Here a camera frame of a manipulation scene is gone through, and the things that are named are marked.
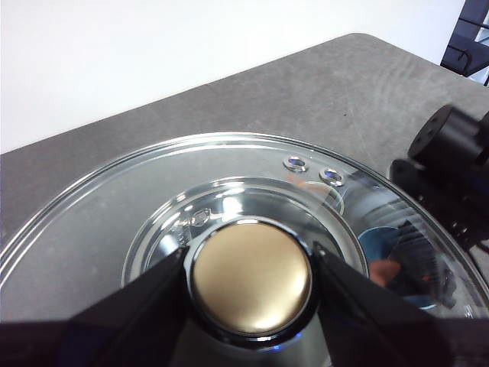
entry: white wall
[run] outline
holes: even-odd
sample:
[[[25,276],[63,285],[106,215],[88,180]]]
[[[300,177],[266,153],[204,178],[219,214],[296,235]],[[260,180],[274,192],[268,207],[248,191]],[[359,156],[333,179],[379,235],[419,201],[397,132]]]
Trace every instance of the white wall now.
[[[351,32],[439,63],[464,0],[2,0],[2,152]]]

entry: gold button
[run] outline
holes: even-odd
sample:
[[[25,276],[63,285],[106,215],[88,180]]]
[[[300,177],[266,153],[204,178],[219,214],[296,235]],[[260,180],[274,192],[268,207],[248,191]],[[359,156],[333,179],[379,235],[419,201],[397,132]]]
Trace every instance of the gold button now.
[[[193,268],[204,311],[224,328],[278,331],[308,300],[309,261],[289,233],[264,223],[234,224],[205,241]]]

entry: clear plastic lid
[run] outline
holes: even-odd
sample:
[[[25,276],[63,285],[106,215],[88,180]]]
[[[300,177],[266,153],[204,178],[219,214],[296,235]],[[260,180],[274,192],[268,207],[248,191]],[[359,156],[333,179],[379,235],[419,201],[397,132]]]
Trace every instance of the clear plastic lid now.
[[[389,181],[307,143],[221,133],[136,151],[41,210],[2,249],[1,319],[71,317],[240,216],[281,223],[438,317],[487,316],[478,273]]]

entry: metal ring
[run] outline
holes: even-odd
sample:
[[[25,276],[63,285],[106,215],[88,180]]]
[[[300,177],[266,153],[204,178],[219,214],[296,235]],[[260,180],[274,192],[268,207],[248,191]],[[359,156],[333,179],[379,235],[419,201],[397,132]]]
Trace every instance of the metal ring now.
[[[194,265],[197,261],[197,258],[199,257],[199,253],[205,246],[206,242],[214,236],[219,230],[224,229],[225,227],[229,226],[236,226],[239,224],[248,224],[248,223],[253,223],[253,224],[258,224],[258,223],[263,223],[263,224],[268,224],[270,226],[273,226],[277,229],[280,229],[284,231],[286,234],[290,235],[297,243],[299,248],[303,251],[304,258],[306,259],[306,264],[307,264],[307,272],[308,272],[308,278],[309,278],[309,286],[308,286],[308,291],[307,295],[305,298],[305,301],[303,305],[301,306],[300,310],[297,312],[297,314],[289,320],[286,324],[282,325],[281,327],[275,329],[275,330],[270,330],[267,332],[263,333],[245,333],[245,332],[239,332],[236,330],[232,330],[224,325],[222,325],[218,320],[216,320],[214,317],[212,317],[209,313],[205,312],[204,309],[202,309],[201,301],[199,300],[199,297],[196,294],[196,289],[195,289],[195,284],[193,280],[193,272],[194,272]],[[227,333],[230,333],[235,336],[241,336],[248,338],[249,340],[254,340],[254,341],[266,341],[266,340],[272,340],[275,336],[274,334],[277,334],[279,332],[282,332],[283,330],[286,330],[289,326],[294,324],[300,317],[303,316],[304,310],[307,308],[312,292],[313,292],[313,272],[311,269],[311,264],[310,264],[310,256],[312,252],[308,248],[307,244],[302,240],[300,235],[298,235],[295,231],[293,231],[291,228],[283,225],[282,223],[279,223],[275,220],[265,218],[262,216],[240,216],[238,218],[234,218],[229,220],[228,222],[224,223],[219,223],[218,225],[212,226],[208,228],[205,232],[200,234],[199,236],[195,237],[194,240],[192,240],[191,246],[189,251],[186,254],[186,258],[184,260],[184,269],[186,272],[186,280],[187,280],[187,290],[189,291],[190,298],[192,301],[198,305],[199,308],[199,313],[204,316],[205,319],[210,321],[214,326],[217,326],[220,330],[224,330]]]
[[[309,169],[306,161],[296,155],[284,158],[282,163],[287,170],[292,172],[306,172]]]
[[[319,178],[328,185],[334,187],[343,186],[343,176],[332,168],[323,168],[319,172]]]

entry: gray table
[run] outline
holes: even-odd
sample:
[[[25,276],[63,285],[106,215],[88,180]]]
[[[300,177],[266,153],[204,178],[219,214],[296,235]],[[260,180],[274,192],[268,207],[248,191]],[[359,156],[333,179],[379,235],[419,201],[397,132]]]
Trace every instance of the gray table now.
[[[336,38],[3,154],[2,243],[68,184],[145,145],[202,132],[263,132],[322,145],[384,173],[446,103],[480,119],[489,90],[372,36]]]

